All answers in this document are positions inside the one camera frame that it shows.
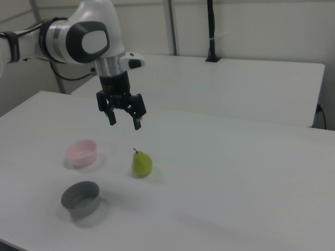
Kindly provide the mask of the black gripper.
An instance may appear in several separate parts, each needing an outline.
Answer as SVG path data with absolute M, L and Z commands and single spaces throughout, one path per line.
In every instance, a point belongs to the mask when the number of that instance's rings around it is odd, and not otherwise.
M 141 94 L 131 95 L 127 72 L 111 77 L 99 77 L 102 90 L 96 93 L 99 111 L 108 117 L 109 124 L 116 124 L 114 107 L 126 109 L 131 115 L 135 130 L 141 128 L 141 119 L 147 113 Z

